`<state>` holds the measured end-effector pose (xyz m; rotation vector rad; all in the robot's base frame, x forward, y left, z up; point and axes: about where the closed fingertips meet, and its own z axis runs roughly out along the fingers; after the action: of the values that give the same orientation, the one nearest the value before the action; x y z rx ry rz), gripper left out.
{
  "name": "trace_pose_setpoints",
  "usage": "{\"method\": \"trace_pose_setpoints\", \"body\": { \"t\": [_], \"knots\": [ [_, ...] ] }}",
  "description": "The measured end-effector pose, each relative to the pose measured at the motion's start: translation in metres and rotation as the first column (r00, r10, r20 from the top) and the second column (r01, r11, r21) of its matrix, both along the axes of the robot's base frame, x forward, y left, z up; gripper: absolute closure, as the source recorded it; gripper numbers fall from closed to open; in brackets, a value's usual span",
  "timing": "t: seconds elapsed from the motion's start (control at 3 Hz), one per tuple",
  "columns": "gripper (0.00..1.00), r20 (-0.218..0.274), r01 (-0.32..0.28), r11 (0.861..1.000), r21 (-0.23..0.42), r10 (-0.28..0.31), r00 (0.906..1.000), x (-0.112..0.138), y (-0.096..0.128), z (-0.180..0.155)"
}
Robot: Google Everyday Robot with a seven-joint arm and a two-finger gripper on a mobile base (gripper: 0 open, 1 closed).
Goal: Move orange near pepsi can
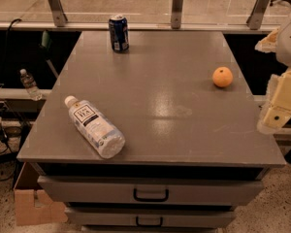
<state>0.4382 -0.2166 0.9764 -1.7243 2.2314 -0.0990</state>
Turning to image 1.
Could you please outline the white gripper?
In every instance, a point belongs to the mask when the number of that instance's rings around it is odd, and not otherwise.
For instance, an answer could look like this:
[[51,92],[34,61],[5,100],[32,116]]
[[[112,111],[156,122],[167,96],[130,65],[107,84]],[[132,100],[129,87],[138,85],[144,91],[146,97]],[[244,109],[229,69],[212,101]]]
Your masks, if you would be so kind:
[[263,134],[274,134],[291,118],[291,13],[280,25],[260,40],[255,49],[264,53],[276,52],[278,62],[289,66],[280,76],[272,74],[266,91],[257,129]]

